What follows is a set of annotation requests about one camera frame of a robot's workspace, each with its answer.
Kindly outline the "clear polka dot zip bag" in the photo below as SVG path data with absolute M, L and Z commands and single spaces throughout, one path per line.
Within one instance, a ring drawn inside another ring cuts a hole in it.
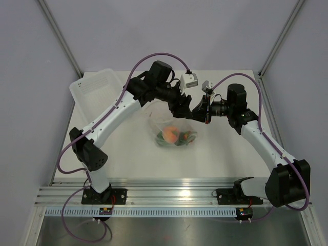
M 150 103 L 145 111 L 149 133 L 160 147 L 184 147 L 198 137 L 197 131 L 184 118 L 175 118 L 168 104 L 162 101 Z

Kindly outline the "strawberry toy with leaves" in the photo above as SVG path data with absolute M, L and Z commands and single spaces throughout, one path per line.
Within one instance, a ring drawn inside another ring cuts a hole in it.
M 181 132 L 179 136 L 179 142 L 182 145 L 188 145 L 192 143 L 198 136 L 198 133 L 196 131 L 185 131 Z

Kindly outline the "orange peach toy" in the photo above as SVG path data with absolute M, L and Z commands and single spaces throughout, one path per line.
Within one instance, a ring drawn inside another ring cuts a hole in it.
M 162 135 L 167 142 L 176 143 L 179 139 L 180 131 L 175 126 L 168 126 L 163 128 Z

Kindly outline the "green pepper toy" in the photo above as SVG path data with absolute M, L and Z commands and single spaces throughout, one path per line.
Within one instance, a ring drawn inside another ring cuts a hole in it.
M 175 146 L 175 143 L 169 143 L 166 140 L 164 140 L 162 132 L 159 132 L 156 135 L 155 142 L 161 147 L 173 147 L 173 146 Z

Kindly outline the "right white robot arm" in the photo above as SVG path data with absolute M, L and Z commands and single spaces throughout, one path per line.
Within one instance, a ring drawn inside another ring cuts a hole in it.
M 260 117 L 248 108 L 247 93 L 241 84 L 231 84 L 226 99 L 215 101 L 209 81 L 202 84 L 204 96 L 192 111 L 193 119 L 209 124 L 212 117 L 226 117 L 229 125 L 260 155 L 270 170 L 268 178 L 246 177 L 234 182 L 223 195 L 227 203 L 246 204 L 251 199 L 267 199 L 274 207 L 309 201 L 311 168 L 306 160 L 297 160 L 266 134 Z

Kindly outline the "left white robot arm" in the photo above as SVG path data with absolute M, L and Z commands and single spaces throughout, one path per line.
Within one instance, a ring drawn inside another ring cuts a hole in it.
M 93 123 L 83 129 L 73 128 L 70 133 L 72 150 L 87 171 L 93 198 L 100 204 L 110 200 L 110 182 L 103 167 L 108 156 L 101 148 L 109 136 L 129 116 L 155 99 L 168 104 L 176 118 L 190 118 L 191 96 L 185 94 L 187 87 L 198 84 L 197 76 L 190 70 L 175 85 L 168 81 L 173 69 L 162 61 L 155 61 L 148 71 L 136 77 L 129 76 L 122 95 L 116 99 Z

